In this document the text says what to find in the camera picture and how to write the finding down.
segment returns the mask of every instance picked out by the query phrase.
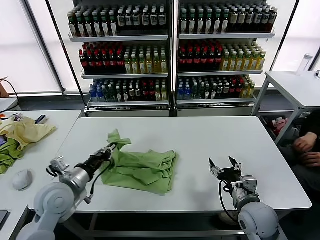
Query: fabric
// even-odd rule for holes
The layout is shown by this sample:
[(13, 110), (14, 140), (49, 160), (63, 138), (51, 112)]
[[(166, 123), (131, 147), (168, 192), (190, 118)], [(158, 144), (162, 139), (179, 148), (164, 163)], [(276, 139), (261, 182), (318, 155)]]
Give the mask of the fabric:
[(320, 167), (306, 167), (300, 164), (299, 156), (292, 145), (279, 146), (284, 159), (307, 194), (320, 193)]
[(112, 153), (111, 163), (104, 162), (100, 168), (102, 172), (111, 164), (101, 175), (103, 184), (157, 194), (166, 194), (172, 189), (174, 168), (178, 159), (174, 151), (123, 152), (122, 147), (130, 145), (131, 141), (121, 139), (117, 129), (108, 135), (108, 142), (118, 144)]
[(19, 142), (11, 138), (8, 138), (7, 143), (0, 146), (0, 174), (3, 174), (16, 159), (23, 156), (23, 152), (18, 150), (19, 147)]
[(56, 127), (48, 124), (35, 124), (31, 118), (23, 116), (20, 121), (14, 121), (14, 117), (0, 121), (0, 136), (14, 139), (19, 143), (18, 150), (22, 151), (30, 143), (39, 142)]
[(320, 152), (320, 111), (314, 111), (302, 123), (300, 137), (306, 135), (308, 132), (314, 133), (318, 136), (311, 152)]

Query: green cloth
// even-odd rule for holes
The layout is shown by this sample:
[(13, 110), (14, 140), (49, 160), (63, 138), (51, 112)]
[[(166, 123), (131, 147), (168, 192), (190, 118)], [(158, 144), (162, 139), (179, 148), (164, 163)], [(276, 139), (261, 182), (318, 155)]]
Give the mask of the green cloth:
[(101, 175), (103, 184), (157, 194), (166, 194), (172, 189), (174, 168), (178, 159), (174, 151), (123, 152), (122, 147), (130, 145), (131, 141), (121, 139), (117, 129), (108, 135), (108, 142), (118, 144), (112, 153), (111, 163), (104, 162), (100, 168), (102, 172), (111, 164)]
[(19, 142), (11, 138), (7, 138), (7, 142), (0, 146), (0, 174), (23, 156), (23, 152), (18, 150), (19, 146)]

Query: person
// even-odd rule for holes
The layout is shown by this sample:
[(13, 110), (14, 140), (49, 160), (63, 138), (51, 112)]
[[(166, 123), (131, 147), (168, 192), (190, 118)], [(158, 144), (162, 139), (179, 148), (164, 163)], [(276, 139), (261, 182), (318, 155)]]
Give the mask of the person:
[(311, 113), (293, 145), (279, 147), (303, 189), (320, 194), (320, 111)]

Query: yellow cloth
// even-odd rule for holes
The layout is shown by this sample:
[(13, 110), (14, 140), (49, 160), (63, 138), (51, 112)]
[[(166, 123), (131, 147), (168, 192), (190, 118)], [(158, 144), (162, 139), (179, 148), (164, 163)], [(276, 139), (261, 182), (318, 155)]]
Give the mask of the yellow cloth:
[(31, 118), (23, 116), (20, 121), (14, 121), (14, 117), (0, 121), (0, 136), (5, 135), (8, 139), (16, 140), (22, 151), (30, 143), (39, 142), (43, 137), (53, 132), (56, 127), (48, 124), (38, 124)]

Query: hand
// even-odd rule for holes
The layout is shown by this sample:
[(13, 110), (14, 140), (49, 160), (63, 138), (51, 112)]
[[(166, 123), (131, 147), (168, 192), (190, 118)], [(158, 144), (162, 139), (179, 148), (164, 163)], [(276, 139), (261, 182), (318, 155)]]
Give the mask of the hand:
[(302, 136), (295, 140), (294, 148), (302, 153), (309, 152), (316, 144), (318, 136), (313, 132), (308, 132), (305, 136)]
[(307, 152), (301, 156), (301, 160), (306, 167), (320, 167), (320, 152)]

